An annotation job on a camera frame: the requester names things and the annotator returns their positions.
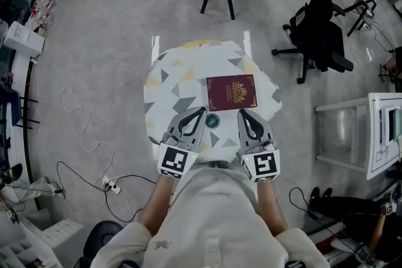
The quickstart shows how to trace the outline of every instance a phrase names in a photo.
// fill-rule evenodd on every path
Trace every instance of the person in black clothing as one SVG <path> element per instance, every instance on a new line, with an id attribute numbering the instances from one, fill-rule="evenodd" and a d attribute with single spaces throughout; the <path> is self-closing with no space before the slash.
<path id="1" fill-rule="evenodd" d="M 397 189 L 396 202 L 398 198 L 401 198 L 400 186 Z M 346 196 L 332 196 L 331 188 L 327 189 L 321 198 L 320 189 L 316 187 L 310 197 L 310 208 L 321 215 L 342 222 L 345 225 L 346 236 L 369 246 L 383 202 L 384 200 L 375 202 Z M 402 253 L 402 213 L 399 213 L 402 212 L 401 207 L 398 207 L 396 213 L 386 217 L 383 234 L 374 251 L 374 255 L 379 260 L 392 262 Z"/>

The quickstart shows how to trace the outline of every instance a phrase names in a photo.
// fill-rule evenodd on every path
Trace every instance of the concrete floor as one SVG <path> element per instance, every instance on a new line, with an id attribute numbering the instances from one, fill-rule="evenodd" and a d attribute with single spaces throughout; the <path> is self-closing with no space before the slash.
<path id="1" fill-rule="evenodd" d="M 354 0 L 333 0 L 345 8 Z M 393 45 L 402 39 L 401 20 L 387 0 L 376 0 L 378 27 Z M 306 194 L 319 185 L 331 186 L 335 195 L 371 197 L 387 181 L 382 176 L 367 182 L 363 174 L 343 170 L 315 160 L 317 120 L 313 108 L 357 99 L 369 92 L 386 91 L 377 77 L 385 52 L 374 41 L 374 32 L 346 32 L 357 15 L 332 18 L 344 31 L 345 56 L 354 63 L 353 72 L 329 70 L 308 72 L 304 85 L 296 83 L 302 67 L 298 55 L 271 56 L 273 48 L 292 48 L 282 25 L 309 0 L 233 0 L 236 20 L 231 21 L 226 0 L 209 0 L 200 14 L 202 0 L 59 0 L 55 24 L 50 30 L 39 63 L 33 69 L 31 95 L 40 103 L 32 111 L 40 126 L 29 132 L 35 178 L 57 179 L 56 163 L 65 161 L 85 179 L 94 182 L 109 164 L 111 149 L 105 145 L 93 153 L 84 151 L 79 137 L 87 121 L 87 110 L 67 113 L 87 105 L 91 118 L 82 142 L 87 149 L 104 141 L 114 148 L 114 162 L 107 175 L 129 173 L 157 178 L 156 163 L 146 135 L 143 82 L 151 63 L 151 37 L 160 35 L 160 52 L 191 40 L 233 40 L 242 46 L 243 31 L 249 30 L 254 61 L 280 87 L 282 110 L 271 120 L 281 149 L 281 175 L 274 182 L 283 211 L 291 227 L 312 228 L 301 210 L 290 205 L 288 194 L 299 186 Z M 386 47 L 389 44 L 378 35 Z M 67 199 L 41 198 L 55 220 L 71 218 L 87 227 L 100 220 L 114 220 L 105 205 L 91 199 L 91 189 L 73 173 L 60 168 Z M 121 182 L 133 210 L 146 203 L 152 185 L 141 179 Z M 95 197 L 103 201 L 100 193 Z M 110 195 L 116 215 L 130 217 L 127 200 Z M 294 198 L 300 206 L 300 196 Z"/>

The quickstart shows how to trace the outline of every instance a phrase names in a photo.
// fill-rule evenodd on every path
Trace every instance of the red book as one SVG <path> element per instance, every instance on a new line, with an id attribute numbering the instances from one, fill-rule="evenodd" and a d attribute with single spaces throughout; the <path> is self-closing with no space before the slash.
<path id="1" fill-rule="evenodd" d="M 257 106 L 252 74 L 208 77 L 209 110 L 247 109 Z"/>

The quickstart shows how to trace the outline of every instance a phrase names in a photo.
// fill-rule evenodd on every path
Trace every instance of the sleeve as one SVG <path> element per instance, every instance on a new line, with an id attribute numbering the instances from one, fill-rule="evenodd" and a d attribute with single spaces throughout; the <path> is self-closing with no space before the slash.
<path id="1" fill-rule="evenodd" d="M 307 268 L 329 268 L 321 252 L 299 228 L 286 230 L 275 237 L 285 248 L 289 255 L 289 261 L 302 261 Z"/>
<path id="2" fill-rule="evenodd" d="M 118 268 L 124 260 L 141 266 L 152 236 L 140 223 L 130 223 L 100 249 L 91 268 Z"/>

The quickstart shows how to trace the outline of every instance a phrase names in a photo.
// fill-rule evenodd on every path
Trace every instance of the white adapter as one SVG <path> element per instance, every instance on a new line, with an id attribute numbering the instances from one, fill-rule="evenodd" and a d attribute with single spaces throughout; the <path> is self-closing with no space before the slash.
<path id="1" fill-rule="evenodd" d="M 112 191 L 115 193 L 115 194 L 119 194 L 119 192 L 120 192 L 120 187 L 118 187 L 116 184 L 115 184 L 115 182 L 113 181 L 113 180 L 110 180 L 107 176 L 104 176 L 103 177 L 103 180 L 102 180 L 102 183 L 103 183 L 103 186 L 106 188 L 106 187 L 109 187 L 109 186 L 111 186 L 111 189 L 112 189 Z"/>

